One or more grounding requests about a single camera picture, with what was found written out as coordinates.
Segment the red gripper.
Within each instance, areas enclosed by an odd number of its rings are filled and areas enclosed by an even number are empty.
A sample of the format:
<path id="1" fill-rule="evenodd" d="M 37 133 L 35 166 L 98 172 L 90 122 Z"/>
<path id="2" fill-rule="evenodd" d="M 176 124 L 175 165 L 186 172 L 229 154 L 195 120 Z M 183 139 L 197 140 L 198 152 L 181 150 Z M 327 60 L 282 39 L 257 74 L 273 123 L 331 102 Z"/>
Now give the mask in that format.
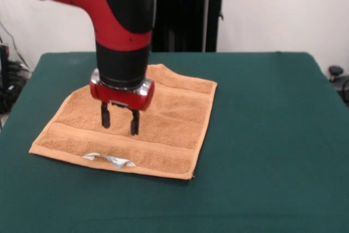
<path id="1" fill-rule="evenodd" d="M 108 103 L 114 103 L 130 109 L 133 115 L 130 124 L 130 134 L 132 136 L 139 134 L 139 110 L 147 110 L 152 101 L 155 90 L 155 84 L 152 80 L 144 80 L 140 87 L 128 91 L 107 87 L 92 80 L 90 81 L 89 87 L 92 97 L 102 101 L 101 123 L 104 128 L 107 129 L 110 127 L 110 112 L 108 110 Z"/>

